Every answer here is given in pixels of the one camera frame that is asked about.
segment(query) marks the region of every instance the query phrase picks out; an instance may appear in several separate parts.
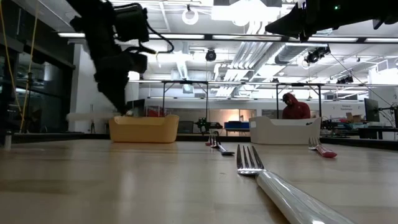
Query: wooden tabletop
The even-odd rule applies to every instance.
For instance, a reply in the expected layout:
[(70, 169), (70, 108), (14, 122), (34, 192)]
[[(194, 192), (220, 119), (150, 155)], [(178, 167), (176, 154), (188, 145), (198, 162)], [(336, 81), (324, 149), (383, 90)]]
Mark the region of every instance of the wooden tabletop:
[[(236, 151), (237, 144), (224, 143)], [(398, 220), (398, 153), (256, 146), (266, 167), (357, 223)], [(287, 223), (234, 157), (203, 142), (19, 144), (0, 154), (0, 223)]]

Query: silver fork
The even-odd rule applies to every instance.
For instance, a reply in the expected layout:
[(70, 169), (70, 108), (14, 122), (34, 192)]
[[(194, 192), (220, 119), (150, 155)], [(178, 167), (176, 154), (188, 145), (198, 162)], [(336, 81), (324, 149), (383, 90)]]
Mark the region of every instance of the silver fork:
[(266, 170), (254, 146), (252, 146), (252, 152), (249, 147), (247, 147), (247, 152), (245, 146), (242, 148), (243, 156), (241, 146), (238, 145), (236, 155), (238, 174), (255, 176), (257, 184), (290, 223), (354, 224), (329, 206), (286, 182), (277, 174)]

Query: red hoodie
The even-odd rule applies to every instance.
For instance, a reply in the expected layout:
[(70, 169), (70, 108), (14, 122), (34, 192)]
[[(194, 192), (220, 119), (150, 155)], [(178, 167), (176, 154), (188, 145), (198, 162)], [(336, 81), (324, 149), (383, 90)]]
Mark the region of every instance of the red hoodie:
[(311, 118), (310, 107), (306, 103), (299, 102), (290, 93), (285, 94), (293, 102), (293, 105), (286, 106), (282, 119), (309, 119)]

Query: yellow rope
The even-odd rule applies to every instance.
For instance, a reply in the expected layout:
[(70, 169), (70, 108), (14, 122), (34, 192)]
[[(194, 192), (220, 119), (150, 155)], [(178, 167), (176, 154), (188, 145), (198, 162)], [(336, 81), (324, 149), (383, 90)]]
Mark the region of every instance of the yellow rope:
[(30, 62), (29, 62), (29, 69), (28, 69), (28, 80), (26, 81), (26, 88), (25, 88), (25, 100), (24, 100), (24, 110), (22, 111), (22, 122), (19, 128), (19, 132), (22, 132), (22, 128), (24, 127), (25, 122), (25, 111), (26, 111), (26, 102), (27, 102), (27, 91), (29, 89), (29, 74), (32, 70), (32, 62), (33, 62), (33, 49), (35, 46), (35, 37), (36, 37), (36, 27), (37, 27), (37, 17), (39, 15), (39, 0), (36, 1), (36, 12), (35, 12), (35, 25), (33, 28), (33, 37), (32, 37), (32, 47), (30, 48)]
[(2, 34), (3, 34), (3, 38), (4, 38), (4, 46), (6, 47), (6, 57), (7, 57), (7, 63), (8, 63), (8, 70), (9, 70), (10, 77), (11, 77), (12, 89), (14, 90), (15, 101), (16, 101), (17, 106), (18, 106), (19, 114), (22, 115), (21, 105), (19, 104), (19, 100), (18, 100), (18, 97), (17, 97), (17, 90), (16, 90), (16, 86), (15, 86), (15, 82), (14, 82), (14, 74), (13, 74), (12, 68), (11, 68), (10, 55), (9, 55), (9, 52), (8, 52), (6, 26), (4, 25), (4, 17), (3, 17), (3, 14), (2, 14), (2, 2), (1, 2), (1, 0), (0, 0), (0, 18), (1, 18), (1, 25), (2, 25)]

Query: blue object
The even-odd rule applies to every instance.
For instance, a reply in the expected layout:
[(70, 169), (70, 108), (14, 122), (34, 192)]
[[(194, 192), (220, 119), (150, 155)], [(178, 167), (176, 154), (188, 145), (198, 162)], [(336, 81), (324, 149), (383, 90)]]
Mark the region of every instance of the blue object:
[(229, 121), (224, 123), (225, 129), (250, 129), (249, 122)]

